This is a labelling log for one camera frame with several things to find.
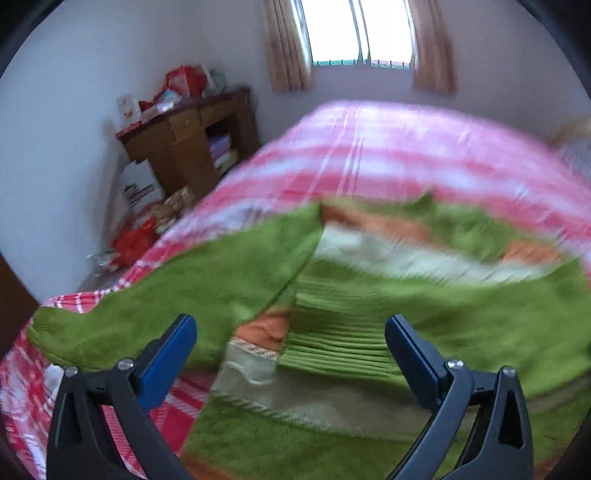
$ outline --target brown desk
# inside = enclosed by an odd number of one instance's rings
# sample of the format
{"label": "brown desk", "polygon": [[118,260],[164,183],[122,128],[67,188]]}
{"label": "brown desk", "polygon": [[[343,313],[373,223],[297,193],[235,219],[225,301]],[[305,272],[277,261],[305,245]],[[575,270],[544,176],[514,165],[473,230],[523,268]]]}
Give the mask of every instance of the brown desk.
{"label": "brown desk", "polygon": [[205,99],[185,99],[175,110],[119,139],[131,160],[150,161],[167,196],[188,185],[200,200],[220,179],[209,154],[207,135],[224,133],[230,133],[239,161],[247,160],[260,148],[248,88]]}

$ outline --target bed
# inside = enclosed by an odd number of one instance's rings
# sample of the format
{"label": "bed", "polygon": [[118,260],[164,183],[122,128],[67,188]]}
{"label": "bed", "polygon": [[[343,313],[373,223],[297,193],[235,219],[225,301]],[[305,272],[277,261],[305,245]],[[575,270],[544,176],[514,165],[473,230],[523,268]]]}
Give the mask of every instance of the bed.
{"label": "bed", "polygon": [[[277,212],[330,196],[405,200],[431,190],[449,202],[482,205],[528,229],[558,235],[591,269],[591,190],[546,145],[503,125],[413,105],[336,102],[302,119],[228,174],[113,287],[127,288],[175,254],[247,228]],[[110,290],[50,299],[88,312]],[[37,479],[61,371],[23,330],[0,364],[8,439]],[[179,378],[151,417],[178,450],[207,400],[213,375]],[[141,474],[112,411],[106,417],[128,468]]]}

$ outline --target red box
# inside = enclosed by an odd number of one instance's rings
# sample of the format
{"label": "red box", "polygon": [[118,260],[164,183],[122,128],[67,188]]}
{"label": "red box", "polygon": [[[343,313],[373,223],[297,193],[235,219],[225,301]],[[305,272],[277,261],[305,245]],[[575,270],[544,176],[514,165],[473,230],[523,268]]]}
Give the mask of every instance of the red box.
{"label": "red box", "polygon": [[181,66],[166,74],[166,83],[183,97],[199,97],[207,85],[207,76],[191,66]]}

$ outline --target window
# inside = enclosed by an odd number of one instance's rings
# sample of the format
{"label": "window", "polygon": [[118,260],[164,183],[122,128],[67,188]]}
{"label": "window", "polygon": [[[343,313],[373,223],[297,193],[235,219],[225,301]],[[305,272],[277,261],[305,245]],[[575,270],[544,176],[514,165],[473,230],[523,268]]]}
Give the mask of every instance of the window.
{"label": "window", "polygon": [[413,55],[404,0],[301,0],[314,65],[408,69]]}

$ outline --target plaid bed sheet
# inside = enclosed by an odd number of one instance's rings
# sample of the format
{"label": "plaid bed sheet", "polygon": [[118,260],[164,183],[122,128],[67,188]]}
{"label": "plaid bed sheet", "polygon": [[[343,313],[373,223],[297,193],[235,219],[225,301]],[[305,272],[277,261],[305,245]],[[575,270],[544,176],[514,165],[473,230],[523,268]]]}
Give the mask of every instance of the plaid bed sheet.
{"label": "plaid bed sheet", "polygon": [[[110,291],[129,287],[187,248],[313,200],[404,200],[427,190],[446,201],[482,205],[525,228],[558,234],[589,270],[591,190],[544,144],[453,111],[336,102],[305,117],[226,176],[113,289],[55,297],[45,305],[88,312]],[[48,366],[24,330],[0,363],[0,405],[9,441],[40,480],[46,477],[56,390]],[[163,405],[152,411],[154,423],[175,451],[207,400],[212,381],[212,375],[178,378]],[[126,465],[142,476],[114,412],[105,408],[105,414]]]}

